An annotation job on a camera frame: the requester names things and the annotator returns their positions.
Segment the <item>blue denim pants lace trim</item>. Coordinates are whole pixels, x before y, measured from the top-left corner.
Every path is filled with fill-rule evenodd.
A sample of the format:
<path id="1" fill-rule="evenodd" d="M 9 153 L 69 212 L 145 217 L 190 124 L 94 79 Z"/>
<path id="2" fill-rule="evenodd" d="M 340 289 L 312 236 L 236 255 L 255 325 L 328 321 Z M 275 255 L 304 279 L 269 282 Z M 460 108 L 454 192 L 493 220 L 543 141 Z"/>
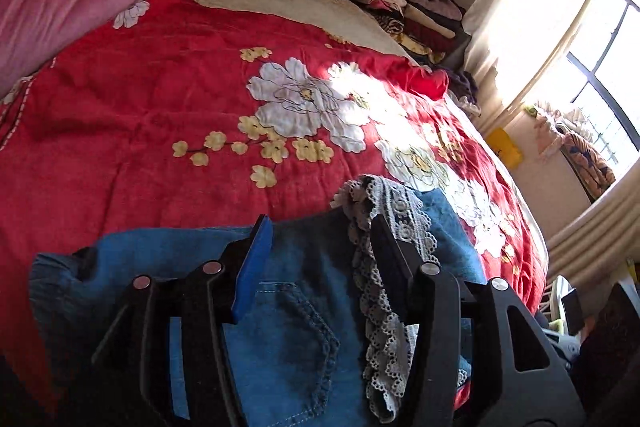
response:
<path id="1" fill-rule="evenodd" d="M 480 257 L 442 191 L 382 176 L 347 182 L 328 212 L 231 229 L 139 229 L 63 256 L 41 254 L 29 299 L 76 426 L 220 426 L 209 261 L 253 263 L 250 309 L 224 325 L 238 402 L 251 426 L 377 426 L 396 417 L 418 331 L 383 291 L 369 243 L 383 216 L 393 236 L 458 277 L 483 282 Z"/>

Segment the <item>patterned clothes on windowsill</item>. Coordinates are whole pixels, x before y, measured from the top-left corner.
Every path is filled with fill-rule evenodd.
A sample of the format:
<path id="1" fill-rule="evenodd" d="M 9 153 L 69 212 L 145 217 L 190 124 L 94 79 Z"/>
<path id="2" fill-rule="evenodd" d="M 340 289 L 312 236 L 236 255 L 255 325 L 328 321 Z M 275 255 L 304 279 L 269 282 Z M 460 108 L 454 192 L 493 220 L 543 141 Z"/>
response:
<path id="1" fill-rule="evenodd" d="M 610 164 L 594 146 L 594 135 L 585 128 L 579 109 L 562 113 L 537 105 L 526 105 L 524 112 L 534 118 L 538 156 L 548 159 L 561 153 L 582 184 L 590 202 L 600 198 L 616 181 Z"/>

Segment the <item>yellow paper bag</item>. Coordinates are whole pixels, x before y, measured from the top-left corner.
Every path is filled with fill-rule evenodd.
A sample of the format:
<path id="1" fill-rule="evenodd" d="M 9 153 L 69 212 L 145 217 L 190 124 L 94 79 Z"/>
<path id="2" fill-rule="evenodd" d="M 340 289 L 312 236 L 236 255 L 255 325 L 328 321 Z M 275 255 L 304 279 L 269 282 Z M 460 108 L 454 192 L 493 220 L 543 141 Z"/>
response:
<path id="1" fill-rule="evenodd" d="M 502 128 L 492 130 L 485 141 L 506 168 L 514 170 L 521 165 L 523 154 L 506 130 Z"/>

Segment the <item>dark purple clothes pile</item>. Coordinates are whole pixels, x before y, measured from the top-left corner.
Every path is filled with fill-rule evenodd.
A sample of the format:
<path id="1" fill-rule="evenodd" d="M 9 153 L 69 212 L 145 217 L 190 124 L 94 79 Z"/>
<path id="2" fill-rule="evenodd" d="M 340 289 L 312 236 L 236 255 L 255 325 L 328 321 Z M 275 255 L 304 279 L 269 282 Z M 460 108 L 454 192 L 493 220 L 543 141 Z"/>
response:
<path id="1" fill-rule="evenodd" d="M 470 117 L 480 117 L 482 109 L 477 102 L 478 87 L 475 79 L 469 72 L 458 70 L 455 72 L 444 68 L 448 76 L 448 93 L 454 104 Z"/>

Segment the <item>red floral quilt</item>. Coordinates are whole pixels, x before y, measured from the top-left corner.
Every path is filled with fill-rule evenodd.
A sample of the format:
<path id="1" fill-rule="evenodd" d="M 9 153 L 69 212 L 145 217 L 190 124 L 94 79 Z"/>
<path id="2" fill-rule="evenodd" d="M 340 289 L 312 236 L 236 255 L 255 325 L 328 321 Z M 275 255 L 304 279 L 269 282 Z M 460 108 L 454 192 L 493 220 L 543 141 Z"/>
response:
<path id="1" fill-rule="evenodd" d="M 544 240 L 442 70 L 283 17 L 139 0 L 18 80 L 1 103 L 1 352 L 58 396 L 27 297 L 40 253 L 137 228 L 326 210 L 349 179 L 439 188 L 490 277 L 529 309 Z"/>

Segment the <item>stack of folded clothes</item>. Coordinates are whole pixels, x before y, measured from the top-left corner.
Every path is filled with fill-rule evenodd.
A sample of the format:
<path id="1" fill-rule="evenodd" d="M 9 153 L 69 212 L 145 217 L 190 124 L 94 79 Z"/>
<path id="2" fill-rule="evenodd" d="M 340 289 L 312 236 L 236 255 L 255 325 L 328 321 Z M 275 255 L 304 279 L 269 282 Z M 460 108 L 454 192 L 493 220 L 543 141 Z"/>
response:
<path id="1" fill-rule="evenodd" d="M 418 63 L 458 69 L 471 36 L 454 0 L 352 0 Z"/>

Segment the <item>cream curtain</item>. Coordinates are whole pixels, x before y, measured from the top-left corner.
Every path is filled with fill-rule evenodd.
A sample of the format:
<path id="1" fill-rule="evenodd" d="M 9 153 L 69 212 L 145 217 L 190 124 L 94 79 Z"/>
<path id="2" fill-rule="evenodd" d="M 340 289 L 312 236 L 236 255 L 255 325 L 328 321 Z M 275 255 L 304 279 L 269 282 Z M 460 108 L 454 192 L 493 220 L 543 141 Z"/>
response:
<path id="1" fill-rule="evenodd" d="M 592 0 L 475 0 L 463 17 L 464 67 L 480 87 L 481 135 L 505 126 L 568 49 Z M 639 250 L 639 166 L 547 243 L 549 277 L 589 289 Z"/>

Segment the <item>beige bed sheet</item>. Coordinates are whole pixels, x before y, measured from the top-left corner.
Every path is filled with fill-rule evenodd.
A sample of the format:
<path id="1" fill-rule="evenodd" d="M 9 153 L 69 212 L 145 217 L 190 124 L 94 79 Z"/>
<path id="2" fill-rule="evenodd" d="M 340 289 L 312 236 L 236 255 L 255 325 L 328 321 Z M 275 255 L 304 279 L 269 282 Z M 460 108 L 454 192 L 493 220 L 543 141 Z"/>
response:
<path id="1" fill-rule="evenodd" d="M 277 15 L 317 26 L 335 37 L 375 51 L 406 56 L 372 15 L 348 0 L 195 0 L 209 8 Z"/>

